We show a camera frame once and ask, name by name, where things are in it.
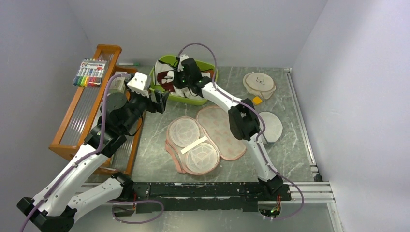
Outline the pink floral laundry bag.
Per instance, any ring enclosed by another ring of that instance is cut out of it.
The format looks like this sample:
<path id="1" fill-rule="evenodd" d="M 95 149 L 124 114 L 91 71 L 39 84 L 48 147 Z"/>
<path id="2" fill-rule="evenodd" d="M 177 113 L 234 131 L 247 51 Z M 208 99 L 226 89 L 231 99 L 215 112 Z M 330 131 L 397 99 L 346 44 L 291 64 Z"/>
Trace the pink floral laundry bag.
<path id="1" fill-rule="evenodd" d="M 232 135 L 228 114 L 218 106 L 205 107 L 195 117 L 182 116 L 172 121 L 166 132 L 165 149 L 176 171 L 191 175 L 207 174 L 221 160 L 237 160 L 247 150 Z"/>

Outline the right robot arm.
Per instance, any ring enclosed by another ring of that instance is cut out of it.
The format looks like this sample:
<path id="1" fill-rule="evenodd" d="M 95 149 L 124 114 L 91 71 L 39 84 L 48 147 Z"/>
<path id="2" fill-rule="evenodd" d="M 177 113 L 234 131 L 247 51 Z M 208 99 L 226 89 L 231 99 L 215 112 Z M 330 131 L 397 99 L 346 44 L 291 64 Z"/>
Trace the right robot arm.
<path id="1" fill-rule="evenodd" d="M 255 164 L 261 195 L 273 200 L 279 194 L 283 179 L 270 160 L 262 141 L 265 123 L 250 99 L 240 99 L 219 87 L 214 78 L 203 76 L 196 61 L 186 55 L 176 57 L 173 83 L 205 98 L 228 114 L 232 135 L 247 148 Z"/>

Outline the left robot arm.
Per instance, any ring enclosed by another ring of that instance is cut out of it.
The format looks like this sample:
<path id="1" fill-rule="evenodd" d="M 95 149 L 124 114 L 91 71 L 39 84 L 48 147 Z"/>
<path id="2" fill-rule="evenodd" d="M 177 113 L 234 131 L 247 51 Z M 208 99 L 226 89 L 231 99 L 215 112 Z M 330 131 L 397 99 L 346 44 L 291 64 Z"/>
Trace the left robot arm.
<path id="1" fill-rule="evenodd" d="M 134 196 L 134 182 L 117 172 L 102 184 L 78 194 L 87 178 L 109 160 L 131 135 L 144 112 L 163 113 L 169 93 L 156 90 L 105 93 L 101 116 L 69 164 L 34 197 L 24 197 L 17 208 L 42 232 L 67 232 L 85 214 L 108 201 L 126 202 Z"/>

